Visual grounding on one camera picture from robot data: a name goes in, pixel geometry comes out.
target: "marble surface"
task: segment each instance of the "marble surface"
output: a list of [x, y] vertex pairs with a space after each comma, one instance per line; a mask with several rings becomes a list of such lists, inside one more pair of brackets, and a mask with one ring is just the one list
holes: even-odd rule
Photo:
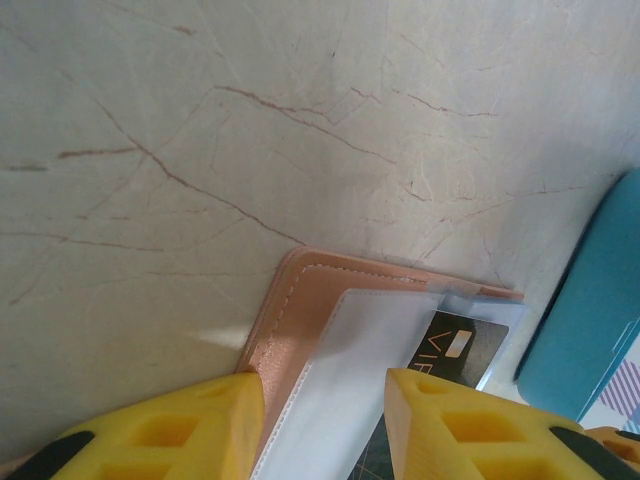
[[231, 371], [310, 244], [525, 292], [640, 158], [635, 0], [0, 4], [0, 460]]

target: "striped fabric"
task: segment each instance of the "striped fabric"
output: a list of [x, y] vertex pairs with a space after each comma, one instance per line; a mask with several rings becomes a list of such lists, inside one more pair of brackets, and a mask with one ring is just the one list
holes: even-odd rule
[[640, 428], [640, 368], [624, 359], [598, 400], [628, 419], [625, 430], [636, 432]]

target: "black card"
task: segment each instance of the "black card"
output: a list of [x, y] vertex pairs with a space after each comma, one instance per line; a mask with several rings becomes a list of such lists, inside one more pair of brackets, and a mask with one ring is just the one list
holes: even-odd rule
[[[407, 368], [475, 388], [507, 333], [505, 325], [436, 312]], [[348, 480], [393, 480], [384, 416]]]

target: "stitching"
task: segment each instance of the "stitching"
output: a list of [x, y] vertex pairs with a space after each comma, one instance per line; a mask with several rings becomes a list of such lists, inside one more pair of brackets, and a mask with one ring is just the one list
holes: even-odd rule
[[289, 289], [289, 293], [287, 294], [287, 296], [284, 299], [284, 303], [282, 304], [282, 309], [280, 310], [280, 314], [278, 315], [278, 318], [276, 318], [275, 325], [273, 326], [273, 329], [271, 330], [271, 333], [269, 334], [269, 339], [267, 340], [267, 344], [264, 347], [264, 351], [262, 352], [262, 355], [260, 355], [260, 359], [258, 360], [258, 363], [256, 364], [256, 370], [258, 370], [260, 368], [260, 366], [262, 365], [262, 361], [264, 360], [264, 357], [267, 355], [267, 353], [269, 352], [269, 350], [271, 348], [271, 345], [273, 343], [273, 337], [276, 334], [276, 330], [278, 330], [278, 327], [280, 326], [280, 320], [282, 320], [282, 317], [284, 316], [285, 309], [287, 308], [287, 305], [289, 304], [289, 299], [291, 298], [291, 295], [293, 294], [293, 291], [294, 291], [296, 285], [300, 281], [300, 277], [304, 274], [304, 272], [306, 272], [307, 270], [309, 270], [311, 268], [315, 268], [315, 267], [333, 268], [335, 270], [342, 270], [343, 272], [360, 273], [362, 275], [367, 275], [367, 276], [370, 276], [370, 277], [389, 278], [391, 280], [399, 280], [401, 282], [407, 282], [407, 283], [421, 283], [423, 285], [427, 285], [429, 283], [429, 282], [426, 282], [424, 280], [416, 280], [416, 279], [413, 279], [413, 278], [410, 278], [410, 277], [398, 277], [398, 276], [395, 276], [395, 275], [379, 275], [377, 273], [362, 272], [360, 270], [352, 270], [350, 268], [336, 267], [334, 265], [326, 265], [324, 263], [315, 263], [315, 264], [312, 264], [312, 265], [307, 265], [306, 267], [304, 267], [300, 271], [300, 273], [293, 280], [293, 285], [291, 285], [291, 288]]
[[[415, 282], [426, 283], [426, 282], [422, 282], [421, 280], [415, 280]], [[392, 292], [353, 292], [351, 295], [382, 297], [382, 296], [398, 295], [398, 294], [401, 294], [403, 296], [415, 296], [415, 295], [420, 295], [420, 292], [393, 292], [393, 293]], [[333, 313], [331, 314], [331, 318], [329, 318], [329, 321], [327, 322], [327, 326], [322, 332], [320, 339], [318, 340], [318, 345], [322, 344], [325, 337], [329, 334], [329, 331], [335, 324], [336, 315], [340, 310], [340, 306], [344, 303], [345, 298], [346, 298], [346, 295], [343, 295], [340, 301], [337, 303], [336, 308], [334, 308]], [[302, 372], [300, 372], [300, 376], [296, 380], [296, 384], [291, 390], [291, 393], [289, 394], [289, 398], [287, 398], [287, 403], [285, 404], [284, 408], [280, 412], [280, 415], [278, 416], [278, 421], [276, 422], [276, 424], [273, 427], [273, 430], [271, 430], [271, 433], [269, 434], [269, 440], [267, 441], [267, 444], [262, 449], [262, 453], [260, 454], [258, 463], [256, 463], [256, 466], [253, 469], [251, 478], [257, 478], [258, 474], [260, 473], [260, 470], [264, 466], [264, 462], [267, 456], [269, 455], [269, 452], [271, 451], [271, 447], [273, 446], [273, 443], [276, 441], [278, 434], [281, 431], [282, 424], [287, 419], [287, 414], [289, 413], [289, 410], [291, 410], [291, 407], [295, 403], [295, 400], [298, 397], [298, 392], [300, 391], [300, 388], [302, 388], [302, 385], [304, 385], [304, 381], [306, 380], [307, 375], [309, 374], [309, 371], [311, 370], [313, 365], [314, 365], [314, 361], [313, 361], [313, 357], [311, 357], [311, 359], [305, 364], [304, 368], [302, 369]]]

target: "teal object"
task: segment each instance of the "teal object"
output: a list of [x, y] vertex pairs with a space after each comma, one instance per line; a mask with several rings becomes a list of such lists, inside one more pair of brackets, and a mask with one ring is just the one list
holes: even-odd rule
[[640, 330], [640, 170], [611, 188], [517, 378], [531, 405], [580, 420]]

